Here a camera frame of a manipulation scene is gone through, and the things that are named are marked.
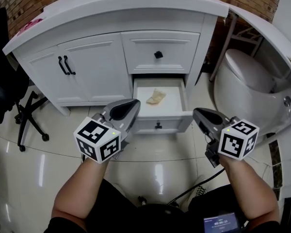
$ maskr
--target red item on counter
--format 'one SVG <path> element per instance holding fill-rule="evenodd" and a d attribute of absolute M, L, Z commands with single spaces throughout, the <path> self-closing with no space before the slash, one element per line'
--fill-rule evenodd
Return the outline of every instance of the red item on counter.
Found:
<path fill-rule="evenodd" d="M 33 21 L 30 21 L 28 22 L 24 27 L 22 27 L 20 29 L 20 31 L 18 32 L 17 35 L 20 35 L 21 33 L 23 33 L 25 30 L 31 28 L 32 26 L 34 26 L 35 24 L 37 24 L 38 22 L 42 21 L 43 19 L 42 18 L 39 18 L 39 19 L 36 19 L 36 20 L 33 20 Z"/>

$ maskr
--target bathroom vanity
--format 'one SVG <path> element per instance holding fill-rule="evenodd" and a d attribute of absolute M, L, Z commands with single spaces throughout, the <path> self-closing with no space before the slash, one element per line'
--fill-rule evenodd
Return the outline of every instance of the bathroom vanity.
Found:
<path fill-rule="evenodd" d="M 3 52 L 65 116 L 68 106 L 146 100 L 160 86 L 169 98 L 156 110 L 143 102 L 136 132 L 184 132 L 192 121 L 187 96 L 217 17 L 227 14 L 218 0 L 59 0 Z"/>

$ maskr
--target cabinet leg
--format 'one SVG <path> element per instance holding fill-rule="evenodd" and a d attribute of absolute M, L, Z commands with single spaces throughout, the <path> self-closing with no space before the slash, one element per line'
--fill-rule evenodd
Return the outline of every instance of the cabinet leg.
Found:
<path fill-rule="evenodd" d="M 70 110 L 68 109 L 68 107 L 61 107 L 59 105 L 55 105 L 54 106 L 56 107 L 57 110 L 60 111 L 61 114 L 63 114 L 65 117 L 68 117 L 70 116 Z"/>

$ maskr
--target closed drawer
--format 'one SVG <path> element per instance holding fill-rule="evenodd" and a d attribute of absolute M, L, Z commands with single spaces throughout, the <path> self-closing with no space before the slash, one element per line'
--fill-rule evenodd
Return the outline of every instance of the closed drawer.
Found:
<path fill-rule="evenodd" d="M 190 72 L 199 33 L 132 31 L 121 34 L 129 74 Z"/>
<path fill-rule="evenodd" d="M 155 88 L 166 96 L 157 105 L 147 104 Z M 187 111 L 182 79 L 135 79 L 133 98 L 141 102 L 132 128 L 134 133 L 185 132 L 193 120 L 193 112 Z"/>

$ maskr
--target smartphone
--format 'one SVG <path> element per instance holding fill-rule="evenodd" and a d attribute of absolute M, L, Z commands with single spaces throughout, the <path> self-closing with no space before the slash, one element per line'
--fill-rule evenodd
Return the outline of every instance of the smartphone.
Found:
<path fill-rule="evenodd" d="M 236 233 L 240 232 L 235 213 L 204 218 L 205 233 Z"/>

